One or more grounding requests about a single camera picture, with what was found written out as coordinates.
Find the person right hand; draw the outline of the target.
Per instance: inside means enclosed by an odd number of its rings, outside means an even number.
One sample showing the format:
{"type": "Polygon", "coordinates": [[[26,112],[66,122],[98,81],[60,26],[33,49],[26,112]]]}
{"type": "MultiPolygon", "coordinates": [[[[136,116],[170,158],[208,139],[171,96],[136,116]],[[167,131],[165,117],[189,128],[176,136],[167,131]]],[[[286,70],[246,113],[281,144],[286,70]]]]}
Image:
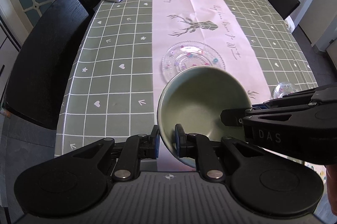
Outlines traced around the person right hand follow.
{"type": "Polygon", "coordinates": [[[337,215],[337,164],[326,166],[326,182],[331,212],[337,215]]]}

